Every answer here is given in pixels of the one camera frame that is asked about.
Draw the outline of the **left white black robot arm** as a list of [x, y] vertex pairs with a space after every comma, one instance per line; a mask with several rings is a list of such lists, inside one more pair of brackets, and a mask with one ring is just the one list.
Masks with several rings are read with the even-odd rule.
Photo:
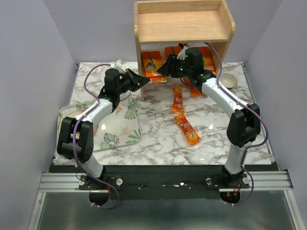
[[150, 79], [142, 77], [130, 69], [123, 72], [115, 68], [105, 72], [104, 86], [95, 103], [82, 114], [65, 117], [60, 126], [57, 153], [69, 160], [75, 160], [78, 167], [90, 176], [90, 184], [95, 189], [106, 185], [102, 174], [104, 167], [93, 155], [94, 127], [118, 107], [120, 96], [127, 91], [135, 92]]

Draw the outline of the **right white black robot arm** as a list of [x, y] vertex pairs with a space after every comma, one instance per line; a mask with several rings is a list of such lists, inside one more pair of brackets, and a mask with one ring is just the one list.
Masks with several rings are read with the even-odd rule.
[[226, 134], [231, 144], [221, 183], [227, 188], [233, 187], [242, 177], [247, 148], [260, 134], [260, 108], [255, 103], [241, 101], [214, 73], [206, 70], [199, 48], [191, 47], [182, 52], [185, 58], [170, 54], [157, 71], [172, 78], [188, 78], [191, 86], [214, 100], [229, 117]]

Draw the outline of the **wooden two-tier shelf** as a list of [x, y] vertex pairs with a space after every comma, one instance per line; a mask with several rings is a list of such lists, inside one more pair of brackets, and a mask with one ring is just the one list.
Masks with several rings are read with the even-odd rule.
[[144, 76], [141, 46], [162, 43], [212, 45], [216, 70], [226, 56], [236, 31], [224, 0], [147, 0], [134, 3], [134, 35], [139, 74]]

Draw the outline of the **orange razor box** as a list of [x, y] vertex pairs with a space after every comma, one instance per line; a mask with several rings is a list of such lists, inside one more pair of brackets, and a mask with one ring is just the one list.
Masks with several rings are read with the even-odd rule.
[[178, 55], [181, 52], [180, 46], [168, 46], [165, 47], [165, 59], [167, 60], [169, 55]]
[[145, 76], [150, 79], [151, 83], [167, 82], [167, 78], [158, 72], [158, 69], [164, 64], [160, 51], [143, 51], [141, 57]]
[[215, 73], [214, 64], [212, 61], [211, 54], [207, 46], [199, 47], [200, 52], [202, 53], [202, 59], [204, 62], [204, 69], [209, 70], [212, 73]]

